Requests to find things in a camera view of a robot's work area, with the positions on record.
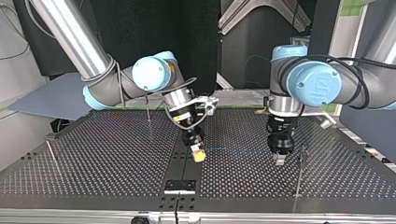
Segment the black cable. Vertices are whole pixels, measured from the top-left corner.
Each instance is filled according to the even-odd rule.
[[[18,53],[18,54],[12,55],[12,56],[8,56],[8,57],[5,57],[5,58],[0,58],[0,60],[8,60],[8,59],[17,58],[17,57],[21,56],[22,54],[26,53],[26,51],[28,49],[29,49],[29,44],[26,45],[26,48],[21,53]]]
[[[396,70],[396,65],[395,64],[381,63],[381,62],[373,61],[373,60],[370,60],[370,59],[364,59],[364,58],[357,59],[357,58],[348,58],[348,57],[341,57],[341,58],[338,58],[338,59],[341,60],[341,61],[352,61],[352,62],[356,62],[356,63],[367,63],[367,64],[374,65],[374,66],[377,66],[377,67],[383,67],[383,68]]]
[[[294,38],[294,23],[296,22],[297,9],[298,9],[298,1],[296,1],[296,7],[294,8],[294,13],[293,13],[293,20],[291,21],[291,38],[290,38],[290,43],[291,43],[291,44],[293,44],[293,38]]]
[[[297,64],[297,62],[300,62],[300,61],[302,61],[304,59],[312,60],[314,58],[324,58],[324,59],[326,59],[328,61],[337,62],[337,63],[343,65],[347,70],[349,70],[356,77],[356,79],[359,81],[359,83],[361,84],[361,86],[363,87],[363,90],[364,90],[364,104],[363,104],[363,106],[360,106],[360,107],[354,107],[355,109],[364,109],[365,107],[367,107],[367,105],[370,104],[369,89],[367,87],[367,84],[363,80],[363,76],[360,75],[358,69],[355,69],[353,66],[343,62],[340,59],[334,58],[333,56],[330,56],[330,55],[312,54],[312,55],[306,55],[306,56],[303,56],[303,57],[296,58],[294,61],[289,63],[285,67],[285,69],[283,69],[281,71],[282,73],[280,74],[280,76],[278,76],[278,83],[280,83],[280,84],[282,83],[283,78],[285,77],[287,71],[289,71],[295,64]],[[287,92],[282,85],[280,85],[280,88],[281,88],[281,90],[283,92]]]

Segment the cable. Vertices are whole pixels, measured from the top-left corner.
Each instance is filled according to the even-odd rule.
[[[347,63],[344,63],[342,60],[339,60],[339,59],[337,59],[337,58],[334,58],[334,57],[332,57],[332,56],[330,56],[330,55],[312,54],[312,55],[306,55],[306,56],[303,56],[303,57],[299,57],[299,58],[293,60],[292,62],[290,62],[290,63],[285,67],[285,69],[283,69],[283,70],[281,71],[282,73],[280,74],[280,76],[278,76],[278,82],[279,82],[279,83],[282,83],[282,80],[283,80],[284,76],[286,75],[286,72],[289,71],[297,62],[299,62],[299,61],[301,61],[301,60],[304,60],[304,59],[312,60],[312,59],[314,59],[314,58],[324,58],[324,59],[326,59],[327,61],[335,61],[335,62],[337,62],[337,63],[343,65],[347,70],[349,70],[349,71],[356,77],[356,79],[357,79],[357,80],[359,81],[359,83],[362,85],[363,90],[364,90],[364,104],[363,104],[362,106],[360,106],[360,107],[354,107],[355,109],[364,109],[364,108],[366,108],[366,107],[370,104],[370,92],[369,92],[369,89],[368,89],[368,87],[367,87],[367,84],[366,84],[365,81],[363,80],[363,76],[361,76],[361,75],[359,74],[359,71],[358,71],[357,69],[355,69],[353,66],[351,66],[351,65],[349,65],[349,64],[347,64]],[[287,91],[285,90],[285,88],[284,88],[282,85],[280,85],[280,88],[282,89],[283,92],[287,92]]]
[[[85,1],[85,0],[81,0],[81,2],[79,3],[79,6],[78,6],[79,9],[81,9],[81,8],[82,8],[82,5],[84,5],[84,1]]]
[[[202,123],[202,121],[204,121],[204,119],[207,117],[207,111],[206,111],[206,109],[205,109],[205,113],[201,116],[201,118],[200,118],[198,121],[196,121],[194,124],[190,125],[189,127],[184,127],[183,125],[180,125],[180,124],[178,124],[177,122],[175,122],[175,121],[173,120],[171,114],[169,113],[168,107],[165,108],[165,113],[166,113],[166,115],[168,116],[168,118],[169,118],[170,120],[172,120],[172,122],[173,122],[178,128],[180,128],[180,129],[182,129],[182,130],[189,130],[189,129],[194,128],[195,126],[197,126],[197,125],[199,125],[200,123]]]
[[[4,17],[6,17],[6,19],[8,20],[8,22],[9,22],[9,24],[12,26],[12,28],[15,30],[15,32],[17,32],[18,35],[19,35],[23,40],[26,41],[26,38],[24,37],[24,35],[20,32],[20,30],[17,28],[17,26],[14,24],[14,22],[12,22],[12,20],[9,18],[9,16],[8,16],[7,13],[3,10],[3,8],[7,8],[8,10],[10,10],[12,13],[14,13],[14,15],[15,15],[16,17],[18,17],[17,11],[16,11],[13,7],[11,7],[11,6],[7,5],[7,4],[0,3],[0,10],[1,10],[1,12],[3,13]]]
[[[13,58],[19,57],[19,56],[21,56],[22,54],[26,53],[26,51],[27,51],[28,49],[29,49],[29,44],[26,45],[26,48],[25,48],[21,53],[18,53],[18,54],[16,54],[16,55],[12,55],[12,56],[8,56],[8,57],[5,57],[5,58],[0,58],[0,60],[8,60],[8,59],[13,59]]]
[[[290,43],[291,43],[291,44],[293,44],[293,38],[294,38],[294,23],[296,22],[297,9],[298,9],[298,1],[296,1],[296,7],[294,8],[294,13],[293,13],[293,20],[291,21],[291,38],[290,38]]]
[[[248,57],[247,60],[245,61],[245,68],[244,68],[245,70],[247,69],[248,62],[249,62],[250,59],[252,59],[252,58],[260,58],[260,59],[262,59],[262,60],[265,60],[265,61],[267,61],[267,62],[270,62],[269,59],[264,58],[264,57],[262,57],[262,56],[260,56],[260,55],[257,55],[257,54],[251,55],[251,56]],[[255,81],[246,81],[245,84],[247,84],[247,83],[253,83],[253,84],[258,85],[260,88],[263,88],[263,85],[260,84],[259,82],[255,82]]]
[[[55,36],[53,36],[52,34],[50,34],[49,32],[47,32],[43,27],[41,27],[41,25],[37,22],[37,20],[35,19],[35,16],[33,15],[32,9],[30,8],[30,1],[29,0],[25,0],[25,5],[26,5],[26,10],[27,13],[29,14],[30,19],[32,20],[32,22],[35,24],[35,26],[41,31],[43,32],[45,35],[56,39]]]
[[[364,58],[357,59],[357,58],[348,58],[348,57],[341,57],[341,58],[338,58],[338,59],[341,60],[341,61],[352,61],[352,62],[356,62],[356,63],[367,63],[367,64],[374,65],[374,66],[377,66],[377,67],[383,67],[383,68],[396,70],[396,65],[395,64],[381,63],[381,62],[373,61],[373,60],[370,60],[370,59],[364,59]]]

